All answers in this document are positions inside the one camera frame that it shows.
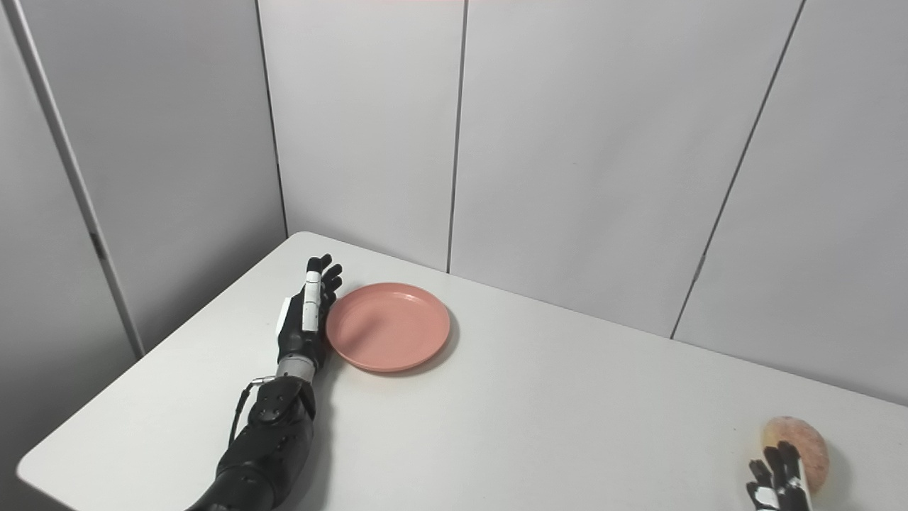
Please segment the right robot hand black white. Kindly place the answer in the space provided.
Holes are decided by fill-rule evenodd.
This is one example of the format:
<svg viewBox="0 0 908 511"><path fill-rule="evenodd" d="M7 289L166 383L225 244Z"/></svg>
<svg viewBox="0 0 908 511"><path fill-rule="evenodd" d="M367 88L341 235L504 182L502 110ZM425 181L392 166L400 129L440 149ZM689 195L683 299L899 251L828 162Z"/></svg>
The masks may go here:
<svg viewBox="0 0 908 511"><path fill-rule="evenodd" d="M746 483L755 510L813 510L807 470L794 444L779 441L749 461L753 480Z"/></svg>

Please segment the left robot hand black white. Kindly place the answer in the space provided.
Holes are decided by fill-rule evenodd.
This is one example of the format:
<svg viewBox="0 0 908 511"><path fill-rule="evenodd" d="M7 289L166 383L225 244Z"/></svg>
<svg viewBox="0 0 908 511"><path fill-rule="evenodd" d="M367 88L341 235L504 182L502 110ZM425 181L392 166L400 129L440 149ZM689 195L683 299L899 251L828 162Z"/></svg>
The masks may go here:
<svg viewBox="0 0 908 511"><path fill-rule="evenodd" d="M324 368L330 352L326 321L343 284L343 266L334 264L327 253L310 258L306 271L304 286L289 298L282 316L277 334L277 375L311 380Z"/></svg>

